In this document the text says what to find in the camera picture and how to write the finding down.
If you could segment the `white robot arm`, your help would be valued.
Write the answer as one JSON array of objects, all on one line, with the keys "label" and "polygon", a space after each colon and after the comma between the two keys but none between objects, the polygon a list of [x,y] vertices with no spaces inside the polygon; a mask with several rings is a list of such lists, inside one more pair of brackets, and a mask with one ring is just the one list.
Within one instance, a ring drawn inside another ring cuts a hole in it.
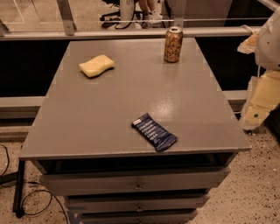
[{"label": "white robot arm", "polygon": [[254,130],[280,104],[280,7],[259,32],[240,43],[237,51],[254,53],[255,63],[265,69],[263,75],[250,79],[239,121],[244,130]]}]

